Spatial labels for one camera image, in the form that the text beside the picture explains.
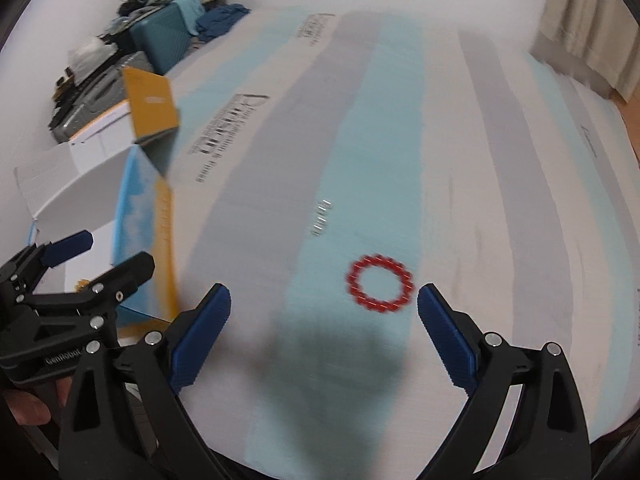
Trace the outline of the person's left hand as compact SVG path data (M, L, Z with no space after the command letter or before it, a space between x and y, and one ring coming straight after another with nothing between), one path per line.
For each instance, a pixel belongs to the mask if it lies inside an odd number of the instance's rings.
M73 379L64 377L55 382L55 399L58 406L64 408L67 403ZM1 395L15 419L21 426L41 426L51 420L51 411L47 404L32 393L22 390L6 390Z

